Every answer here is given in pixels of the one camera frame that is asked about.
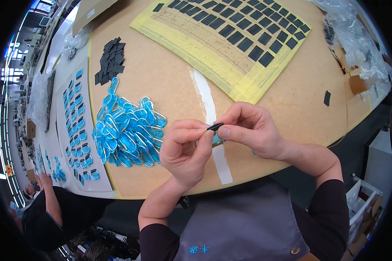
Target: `yellow mat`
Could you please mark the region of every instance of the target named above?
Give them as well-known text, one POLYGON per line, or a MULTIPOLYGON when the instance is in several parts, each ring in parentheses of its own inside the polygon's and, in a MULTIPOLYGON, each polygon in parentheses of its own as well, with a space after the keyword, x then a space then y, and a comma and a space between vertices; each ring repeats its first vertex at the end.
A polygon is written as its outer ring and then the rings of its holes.
POLYGON ((157 0, 130 25, 234 101, 256 104, 311 27, 272 0, 157 0))

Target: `bottle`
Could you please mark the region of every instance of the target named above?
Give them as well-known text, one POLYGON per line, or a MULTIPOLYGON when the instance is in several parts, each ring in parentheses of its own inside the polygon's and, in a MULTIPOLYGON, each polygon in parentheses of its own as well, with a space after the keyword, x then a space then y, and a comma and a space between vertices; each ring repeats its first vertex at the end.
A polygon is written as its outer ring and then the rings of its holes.
POLYGON ((363 66, 365 60, 366 57, 360 50, 348 52, 341 58, 341 61, 348 72, 363 66))

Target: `gray apron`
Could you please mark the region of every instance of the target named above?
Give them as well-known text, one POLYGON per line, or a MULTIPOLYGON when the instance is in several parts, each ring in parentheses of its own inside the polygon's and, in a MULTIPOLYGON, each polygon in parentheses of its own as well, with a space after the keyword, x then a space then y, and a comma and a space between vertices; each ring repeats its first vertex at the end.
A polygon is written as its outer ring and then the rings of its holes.
POLYGON ((297 260, 309 253, 288 190, 269 177, 250 183, 189 199, 195 210, 174 261, 297 260))

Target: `white tape strip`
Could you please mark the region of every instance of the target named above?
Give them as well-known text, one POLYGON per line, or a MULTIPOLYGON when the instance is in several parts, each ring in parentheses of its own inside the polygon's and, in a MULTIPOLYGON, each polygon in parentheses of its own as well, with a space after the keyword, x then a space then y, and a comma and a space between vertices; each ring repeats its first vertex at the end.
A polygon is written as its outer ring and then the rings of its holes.
MULTIPOLYGON (((205 77, 196 69, 193 69, 193 78, 196 82, 196 86, 199 90, 200 96, 202 96, 202 102, 206 110, 206 123, 213 125, 216 121, 216 111, 214 100, 211 95, 211 89, 209 88, 208 82, 205 77)), ((212 150, 212 156, 216 165, 216 171, 220 177, 222 184, 228 184, 232 182, 232 175, 230 167, 225 159, 224 146, 220 145, 214 147, 212 150)))

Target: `factory floor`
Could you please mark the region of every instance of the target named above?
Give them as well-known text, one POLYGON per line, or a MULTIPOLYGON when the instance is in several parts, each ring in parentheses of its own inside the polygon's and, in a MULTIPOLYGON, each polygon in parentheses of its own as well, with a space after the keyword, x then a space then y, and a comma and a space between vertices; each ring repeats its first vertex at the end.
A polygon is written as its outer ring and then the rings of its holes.
MULTIPOLYGON (((352 129, 345 138, 331 150, 341 162, 346 190, 353 185, 351 175, 361 176, 366 143, 374 138, 379 129, 389 123, 390 106, 380 104, 359 125, 352 129)), ((307 208, 315 192, 313 177, 291 166, 271 175, 283 186, 289 188, 292 201, 301 208, 307 208)), ((138 236, 139 227, 137 216, 143 200, 117 200, 106 207, 103 218, 97 225, 121 235, 134 234, 138 236)), ((170 228, 180 235, 191 214, 188 209, 176 208, 168 217, 170 228)))

